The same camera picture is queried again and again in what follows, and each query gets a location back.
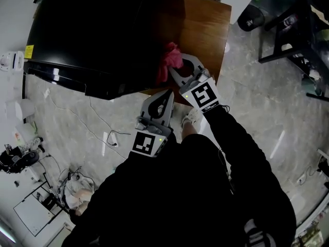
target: black glossy surface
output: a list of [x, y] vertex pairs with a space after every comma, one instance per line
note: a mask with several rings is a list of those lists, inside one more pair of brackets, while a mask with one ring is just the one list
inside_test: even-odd
[[104, 99], [153, 87], [162, 47], [151, 36], [156, 2], [43, 0], [24, 70]]

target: gray tile floor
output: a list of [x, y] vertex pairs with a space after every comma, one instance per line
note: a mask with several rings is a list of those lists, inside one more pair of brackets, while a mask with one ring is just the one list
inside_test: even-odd
[[[329, 105], [305, 97], [300, 71], [288, 60], [257, 62], [260, 33], [260, 29], [243, 32], [237, 25], [230, 27], [230, 51], [225, 54], [217, 88], [222, 103], [231, 106], [231, 114], [263, 149], [274, 174], [291, 198], [298, 221], [302, 221], [326, 193], [325, 177], [317, 172], [302, 186], [297, 184], [297, 179], [307, 169], [309, 173], [310, 166], [311, 174], [316, 169], [317, 148], [324, 151], [329, 148]], [[271, 53], [272, 37], [272, 33], [267, 33], [264, 38], [264, 54]], [[50, 96], [45, 98], [47, 88]], [[128, 135], [117, 135], [119, 147], [114, 148], [96, 139], [80, 122], [79, 118], [101, 140], [104, 133], [110, 132], [84, 94], [34, 76], [27, 77], [26, 91], [36, 106], [35, 114], [28, 120], [36, 122], [40, 136], [45, 139], [45, 149], [57, 159], [61, 170], [82, 166], [84, 174], [100, 185], [127, 158], [132, 145]], [[146, 98], [147, 95], [141, 93], [123, 96], [114, 102], [91, 98], [91, 104], [113, 130], [131, 133]], [[71, 109], [79, 118], [69, 110], [56, 108], [53, 102], [59, 108]], [[175, 105], [171, 125], [178, 141], [180, 120], [189, 110], [184, 105]], [[272, 155], [281, 135], [282, 141]], [[51, 158], [44, 159], [43, 163], [56, 185], [57, 165]], [[168, 166], [173, 165], [174, 162], [168, 160]], [[39, 164], [33, 168], [42, 172]]]

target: sneaker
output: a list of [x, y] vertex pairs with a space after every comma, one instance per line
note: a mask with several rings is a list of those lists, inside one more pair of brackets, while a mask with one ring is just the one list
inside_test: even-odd
[[193, 125], [193, 127], [196, 129], [196, 131], [199, 132], [200, 126], [201, 126], [201, 120], [202, 120], [202, 114], [196, 108], [193, 108], [188, 113], [188, 115], [186, 115], [181, 120], [181, 127], [183, 128], [184, 124], [189, 121]]

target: red cloth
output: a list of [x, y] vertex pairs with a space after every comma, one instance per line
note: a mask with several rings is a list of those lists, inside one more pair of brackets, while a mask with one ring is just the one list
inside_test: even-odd
[[170, 42], [164, 48], [166, 52], [162, 55], [160, 60], [159, 72], [156, 79], [157, 85], [168, 80], [168, 66], [173, 68], [183, 67], [183, 59], [181, 58], [181, 53], [177, 45], [174, 42]]

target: wire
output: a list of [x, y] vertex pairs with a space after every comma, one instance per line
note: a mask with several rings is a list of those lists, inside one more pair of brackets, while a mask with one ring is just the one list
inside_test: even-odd
[[52, 97], [51, 97], [51, 95], [49, 94], [49, 97], [50, 97], [50, 100], [52, 101], [52, 103], [53, 103], [53, 105], [55, 105], [55, 107], [57, 108], [57, 109], [59, 109], [59, 110], [62, 110], [62, 111], [70, 111], [71, 113], [73, 113], [78, 119], [79, 119], [79, 121], [81, 122], [81, 123], [83, 123], [83, 125], [86, 127], [86, 129], [96, 138], [96, 139], [98, 139], [99, 141], [101, 141], [103, 144], [105, 144], [108, 148], [110, 148], [111, 150], [113, 150], [116, 154], [118, 154], [120, 157], [122, 157], [123, 159], [126, 159], [125, 157], [123, 157], [121, 154], [119, 154], [116, 150], [114, 150], [112, 147], [110, 147], [106, 142], [104, 142], [102, 139], [99, 139], [97, 136], [96, 136], [96, 134], [94, 134], [89, 128], [88, 128], [88, 126], [80, 119], [80, 117], [75, 113], [75, 112], [73, 112], [72, 110], [70, 110], [70, 109], [65, 109], [65, 108], [60, 108], [60, 107], [58, 107], [55, 103], [54, 103], [54, 101], [53, 101], [53, 99], [52, 99]]
[[98, 118], [100, 118], [104, 123], [106, 123], [107, 126], [109, 127], [109, 129], [112, 130], [112, 127], [109, 126], [109, 124], [108, 124], [103, 118], [101, 118], [101, 117], [98, 115], [98, 113], [96, 112], [96, 110], [92, 107], [92, 100], [91, 100], [90, 97], [89, 97], [89, 105], [90, 105], [90, 107], [92, 108], [92, 110], [96, 113], [96, 115], [98, 116]]
[[305, 182], [307, 181], [307, 177], [311, 177], [311, 176], [313, 176], [313, 175], [317, 172], [317, 170], [314, 170], [313, 174], [311, 174], [311, 173], [310, 173], [311, 170], [312, 170], [312, 166], [309, 166], [309, 167], [306, 169], [306, 171], [305, 171], [305, 181], [304, 181], [303, 183], [299, 183], [300, 186], [302, 186], [302, 185], [305, 184]]
[[90, 107], [92, 108], [92, 110], [96, 113], [96, 115], [98, 116], [98, 118], [100, 118], [104, 123], [106, 123], [106, 125], [107, 125], [107, 126], [109, 127], [109, 129], [111, 130], [110, 133], [108, 134], [108, 136], [107, 136], [107, 140], [106, 140], [106, 142], [107, 142], [110, 146], [116, 146], [116, 145], [117, 145], [116, 143], [114, 143], [114, 144], [110, 144], [110, 143], [108, 142], [108, 138], [109, 138], [109, 136], [111, 135], [112, 132], [115, 132], [115, 133], [118, 133], [118, 134], [131, 135], [131, 134], [129, 134], [129, 133], [119, 133], [119, 132], [113, 130], [112, 127], [109, 126], [109, 124], [108, 124], [108, 123], [107, 123], [102, 117], [100, 117], [99, 114], [96, 112], [96, 110], [93, 108], [93, 106], [92, 106], [92, 100], [91, 100], [90, 97], [89, 97], [89, 105], [90, 105]]
[[108, 134], [108, 136], [107, 136], [107, 140], [106, 140], [106, 142], [107, 142], [110, 146], [116, 146], [116, 145], [117, 145], [116, 143], [114, 143], [114, 144], [110, 144], [110, 143], [108, 142], [108, 138], [109, 138], [109, 136], [111, 135], [112, 132], [115, 132], [115, 133], [117, 133], [117, 134], [132, 135], [132, 134], [129, 134], [129, 133], [119, 133], [119, 132], [117, 132], [117, 131], [111, 130], [110, 133]]
[[62, 173], [61, 171], [61, 168], [60, 168], [60, 165], [58, 164], [57, 160], [55, 159], [55, 157], [53, 157], [52, 155], [48, 155], [48, 157], [52, 157], [54, 159], [54, 161], [56, 162], [57, 166], [58, 166], [58, 169], [60, 171], [60, 173]]
[[83, 177], [85, 177], [85, 178], [87, 178], [87, 179], [91, 179], [92, 181], [93, 181], [93, 183], [94, 183], [94, 191], [96, 190], [96, 183], [95, 183], [95, 181], [91, 178], [91, 177], [86, 177], [83, 173], [81, 173], [81, 172], [78, 172], [78, 174], [80, 174], [81, 176], [83, 176]]
[[47, 170], [45, 168], [45, 166], [40, 162], [40, 161], [37, 161], [40, 165], [42, 165], [43, 169], [45, 170], [45, 173], [47, 173]]
[[65, 168], [61, 173], [60, 173], [60, 176], [58, 177], [58, 179], [57, 179], [57, 181], [59, 181], [60, 180], [60, 178], [61, 178], [61, 175], [63, 174], [63, 172], [66, 170], [66, 169], [68, 169], [68, 168]]
[[[82, 168], [82, 166], [78, 167], [78, 169], [76, 171], [74, 171], [71, 174], [71, 177], [73, 177], [74, 174], [76, 174], [80, 169]], [[60, 187], [57, 189], [57, 192], [61, 189], [61, 187], [63, 186], [63, 184], [65, 183], [65, 181], [68, 179], [68, 176], [66, 177], [66, 179], [63, 180], [62, 184], [60, 185]]]

